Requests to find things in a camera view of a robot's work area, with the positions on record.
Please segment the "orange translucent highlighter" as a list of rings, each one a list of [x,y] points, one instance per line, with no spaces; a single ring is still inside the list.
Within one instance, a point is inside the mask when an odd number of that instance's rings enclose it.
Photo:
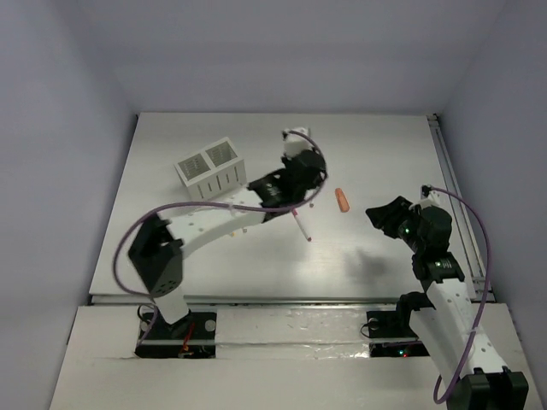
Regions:
[[[344,194],[344,191],[341,188],[336,188],[334,191],[338,208],[341,213],[347,213],[350,211],[350,205],[347,200],[346,195]]]

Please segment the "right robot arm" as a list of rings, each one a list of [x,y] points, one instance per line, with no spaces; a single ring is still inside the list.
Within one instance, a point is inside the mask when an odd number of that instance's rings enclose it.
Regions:
[[[512,371],[480,323],[485,310],[475,307],[465,276],[450,252],[452,217],[430,197],[410,202],[399,196],[366,211],[374,228],[400,239],[412,251],[412,269],[420,292],[400,297],[395,328],[415,334],[439,376],[433,400],[449,409],[522,409],[529,383]]]

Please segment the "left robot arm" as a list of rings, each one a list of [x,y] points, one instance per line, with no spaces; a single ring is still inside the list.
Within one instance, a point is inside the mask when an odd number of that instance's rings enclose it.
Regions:
[[[154,212],[140,225],[127,255],[170,338],[184,337],[192,323],[181,286],[184,259],[238,229],[291,213],[305,203],[308,191],[318,192],[326,181],[326,161],[317,149],[283,155],[282,162],[282,168],[249,183],[230,202],[196,202],[196,210],[171,220]]]

